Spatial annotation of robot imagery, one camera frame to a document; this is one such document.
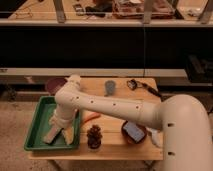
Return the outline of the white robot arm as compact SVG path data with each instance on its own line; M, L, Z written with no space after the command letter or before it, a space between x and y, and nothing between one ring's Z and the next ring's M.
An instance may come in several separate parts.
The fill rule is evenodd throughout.
M155 104L145 100L89 95L81 77L50 79L55 94L54 124L67 127L77 109L100 112L163 132L163 171L213 171L213 140L208 114L196 98L180 94Z

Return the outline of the white wrapped gripper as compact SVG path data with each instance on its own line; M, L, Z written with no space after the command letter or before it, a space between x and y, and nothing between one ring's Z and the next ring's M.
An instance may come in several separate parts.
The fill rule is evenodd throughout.
M66 108L57 105L53 111L51 118L49 119L49 124L56 124L59 127L52 126L49 132L44 136L43 141L47 144L50 144L60 133L61 128L66 128L62 130L62 133L66 144L70 145L74 140L74 127L69 125L72 124L77 112L78 110L76 108Z

